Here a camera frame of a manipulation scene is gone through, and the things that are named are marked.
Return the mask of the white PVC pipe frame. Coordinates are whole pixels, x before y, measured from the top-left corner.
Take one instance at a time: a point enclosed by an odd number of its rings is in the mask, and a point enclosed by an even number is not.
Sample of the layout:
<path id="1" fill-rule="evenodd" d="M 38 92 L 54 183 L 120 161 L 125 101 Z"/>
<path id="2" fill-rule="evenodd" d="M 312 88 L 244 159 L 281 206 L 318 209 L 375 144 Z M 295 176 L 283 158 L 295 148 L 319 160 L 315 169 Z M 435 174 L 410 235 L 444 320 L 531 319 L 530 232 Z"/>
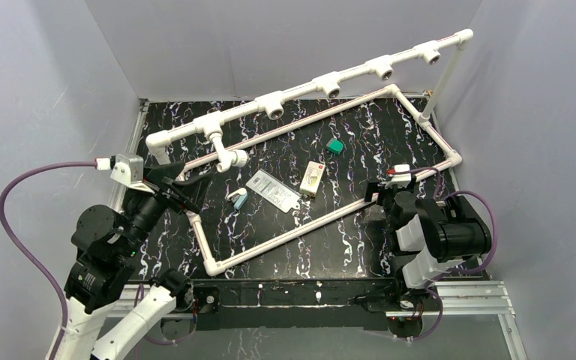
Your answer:
<path id="1" fill-rule="evenodd" d="M 284 114 L 245 115 L 223 126 L 223 144 L 243 144 L 249 162 L 218 173 L 201 213 L 205 245 L 199 246 L 184 215 L 166 214 L 139 250 L 136 278 L 177 269 L 196 279 L 206 276 L 203 257 L 217 263 L 256 246 L 280 244 L 220 273 L 227 280 L 363 278 L 392 272 L 391 251 L 384 240 L 382 211 L 370 206 L 352 211 L 318 229 L 305 225 L 362 201 L 369 182 L 385 179 L 396 164 L 421 170 L 420 197 L 445 196 L 456 189 L 451 162 L 407 108 L 377 86 L 369 100 L 298 99 L 283 105 Z M 326 150 L 340 140 L 340 154 Z M 297 191 L 309 161 L 325 164 L 315 197 L 301 197 L 300 209 L 283 213 L 252 190 L 239 211 L 226 196 L 258 170 L 265 170 Z"/>

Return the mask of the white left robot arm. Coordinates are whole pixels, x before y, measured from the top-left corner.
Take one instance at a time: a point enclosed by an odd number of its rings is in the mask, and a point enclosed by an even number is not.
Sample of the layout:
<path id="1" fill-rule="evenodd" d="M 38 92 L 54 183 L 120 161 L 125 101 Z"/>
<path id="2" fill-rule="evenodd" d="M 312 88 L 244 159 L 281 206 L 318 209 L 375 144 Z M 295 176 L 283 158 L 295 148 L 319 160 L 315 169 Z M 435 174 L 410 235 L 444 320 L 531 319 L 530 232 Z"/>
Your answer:
<path id="1" fill-rule="evenodd" d="M 123 212 L 93 205 L 79 216 L 71 237 L 78 254 L 64 287 L 66 317 L 48 359 L 123 359 L 164 315 L 185 312 L 194 303 L 189 277 L 169 269 L 151 280 L 145 298 L 114 328 L 100 334 L 158 221 L 168 210 L 199 213 L 214 174 L 179 181 L 185 162 L 146 167 L 132 154 L 98 158 L 95 167 L 109 170 L 130 200 Z"/>

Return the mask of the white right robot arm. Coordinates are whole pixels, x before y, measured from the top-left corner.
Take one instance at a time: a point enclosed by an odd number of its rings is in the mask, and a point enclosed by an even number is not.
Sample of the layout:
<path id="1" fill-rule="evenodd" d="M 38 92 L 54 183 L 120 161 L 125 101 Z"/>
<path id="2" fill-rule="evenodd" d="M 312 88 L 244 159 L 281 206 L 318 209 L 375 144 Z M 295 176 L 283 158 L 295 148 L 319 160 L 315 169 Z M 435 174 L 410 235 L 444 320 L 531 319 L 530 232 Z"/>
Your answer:
<path id="1" fill-rule="evenodd" d="M 488 227 L 467 197 L 488 203 L 472 191 L 460 190 L 443 200 L 419 199 L 414 186 L 367 186 L 364 199 L 376 196 L 385 215 L 386 238 L 396 256 L 411 256 L 394 275 L 390 296 L 403 311 L 422 300 L 422 292 L 434 281 L 455 271 L 465 261 L 497 249 L 497 229 Z"/>

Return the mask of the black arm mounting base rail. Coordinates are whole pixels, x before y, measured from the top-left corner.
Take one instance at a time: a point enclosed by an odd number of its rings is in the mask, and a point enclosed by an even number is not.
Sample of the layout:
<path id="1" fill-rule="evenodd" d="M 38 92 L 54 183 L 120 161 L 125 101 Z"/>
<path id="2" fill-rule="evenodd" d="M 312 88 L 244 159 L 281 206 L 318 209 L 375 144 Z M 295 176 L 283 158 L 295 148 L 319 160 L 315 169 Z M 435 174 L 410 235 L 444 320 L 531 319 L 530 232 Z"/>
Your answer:
<path id="1" fill-rule="evenodd" d="M 423 331 L 426 302 L 394 280 L 205 280 L 170 315 L 195 316 L 199 330 L 341 328 L 387 331 L 410 339 Z"/>

